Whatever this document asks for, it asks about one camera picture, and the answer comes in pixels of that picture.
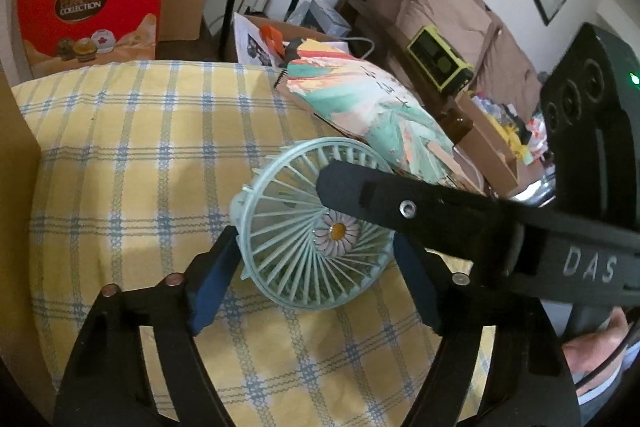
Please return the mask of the person's right hand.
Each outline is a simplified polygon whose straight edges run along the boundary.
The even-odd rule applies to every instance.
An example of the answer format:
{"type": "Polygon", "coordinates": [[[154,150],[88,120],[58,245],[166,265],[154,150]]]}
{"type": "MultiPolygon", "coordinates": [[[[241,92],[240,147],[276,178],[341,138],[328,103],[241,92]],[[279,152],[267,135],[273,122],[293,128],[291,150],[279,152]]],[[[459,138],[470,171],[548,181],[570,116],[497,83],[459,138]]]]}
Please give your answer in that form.
{"type": "Polygon", "coordinates": [[[614,308],[606,329],[564,343],[562,350],[568,368],[573,374],[591,373],[620,347],[628,332],[623,309],[614,308]]]}

